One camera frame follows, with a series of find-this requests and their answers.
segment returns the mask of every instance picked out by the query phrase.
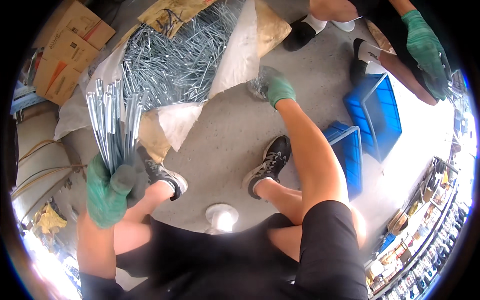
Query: pile of nails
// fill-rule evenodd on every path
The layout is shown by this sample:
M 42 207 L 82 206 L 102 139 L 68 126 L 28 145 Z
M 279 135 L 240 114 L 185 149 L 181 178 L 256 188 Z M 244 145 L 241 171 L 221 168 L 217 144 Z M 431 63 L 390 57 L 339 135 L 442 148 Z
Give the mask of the pile of nails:
M 120 126 L 122 84 L 116 80 L 107 85 L 104 92 L 103 80 L 95 80 L 95 92 L 87 93 L 87 105 L 92 121 L 96 143 L 105 166 L 113 175 L 122 164 L 133 166 L 135 148 L 140 127 L 140 116 L 148 97 L 147 92 L 135 92 L 127 100 L 124 131 Z
M 183 24 L 172 39 L 140 25 L 125 50 L 124 99 L 150 91 L 144 110 L 208 100 L 243 4 L 244 0 L 217 1 Z

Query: cardboard box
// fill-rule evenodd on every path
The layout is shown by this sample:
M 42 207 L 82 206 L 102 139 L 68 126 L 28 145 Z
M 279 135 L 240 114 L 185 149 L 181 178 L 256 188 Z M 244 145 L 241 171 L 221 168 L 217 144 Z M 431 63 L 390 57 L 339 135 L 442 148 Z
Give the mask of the cardboard box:
M 56 58 L 43 55 L 33 81 L 36 94 L 60 106 L 67 101 L 77 85 L 80 72 Z
M 64 27 L 52 36 L 43 53 L 46 57 L 57 58 L 78 72 L 82 72 L 95 59 L 99 51 L 72 30 Z
M 115 30 L 113 30 L 112 27 L 108 26 L 107 23 L 100 21 L 84 36 L 84 40 L 100 51 L 114 34 Z
M 100 18 L 80 2 L 63 0 L 40 30 L 32 48 L 46 47 L 52 35 L 64 27 L 84 37 L 99 22 Z

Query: black shoe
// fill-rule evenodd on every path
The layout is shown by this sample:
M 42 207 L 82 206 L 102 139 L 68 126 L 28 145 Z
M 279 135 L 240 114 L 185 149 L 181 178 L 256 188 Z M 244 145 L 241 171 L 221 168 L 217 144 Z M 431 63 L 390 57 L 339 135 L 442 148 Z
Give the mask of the black shoe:
M 283 40 L 283 47 L 290 52 L 302 49 L 313 39 L 317 33 L 308 23 L 302 22 L 307 16 L 290 24 L 292 31 Z
M 159 180 L 167 181 L 175 189 L 173 196 L 170 197 L 171 201 L 177 200 L 187 191 L 188 183 L 180 174 L 167 170 L 163 164 L 157 164 L 143 146 L 138 147 L 137 152 L 145 165 L 150 185 Z
M 365 78 L 365 70 L 367 69 L 367 63 L 359 60 L 359 47 L 365 40 L 356 38 L 353 41 L 353 59 L 350 63 L 350 81 L 354 86 L 357 86 L 363 78 Z
M 281 135 L 273 139 L 264 151 L 262 164 L 250 171 L 243 179 L 242 186 L 248 190 L 250 196 L 261 199 L 253 192 L 253 187 L 260 179 L 270 177 L 280 182 L 278 175 L 290 159 L 291 153 L 290 139 L 287 136 Z

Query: orange label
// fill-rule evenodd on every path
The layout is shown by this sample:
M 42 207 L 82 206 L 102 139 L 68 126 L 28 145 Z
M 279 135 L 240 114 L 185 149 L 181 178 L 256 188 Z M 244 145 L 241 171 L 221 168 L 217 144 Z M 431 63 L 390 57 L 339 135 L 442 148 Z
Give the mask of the orange label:
M 48 83 L 47 91 L 50 89 L 55 79 L 57 79 L 57 76 L 63 71 L 63 69 L 65 69 L 66 66 L 66 63 L 64 63 L 63 61 L 59 61 L 57 67 L 55 68 L 55 71 L 53 72 L 52 78 L 50 78 L 50 82 Z

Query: hand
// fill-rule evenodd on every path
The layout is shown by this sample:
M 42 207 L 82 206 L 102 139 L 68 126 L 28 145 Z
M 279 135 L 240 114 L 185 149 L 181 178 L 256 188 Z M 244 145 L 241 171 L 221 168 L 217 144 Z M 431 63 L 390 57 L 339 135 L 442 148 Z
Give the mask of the hand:
M 268 82 L 268 101 L 270 101 L 273 108 L 275 108 L 275 104 L 281 99 L 292 99 L 296 101 L 295 90 L 283 73 L 265 66 L 262 66 L 260 69 L 260 74 L 263 72 L 265 72 Z
M 134 206 L 145 195 L 148 177 L 139 157 L 135 168 L 121 165 L 110 176 L 97 154 L 87 169 L 87 211 L 99 228 L 110 228 L 118 223 L 127 207 Z
M 412 10 L 402 16 L 408 28 L 407 49 L 423 70 L 423 78 L 435 98 L 450 95 L 448 81 L 452 74 L 445 50 L 420 12 Z

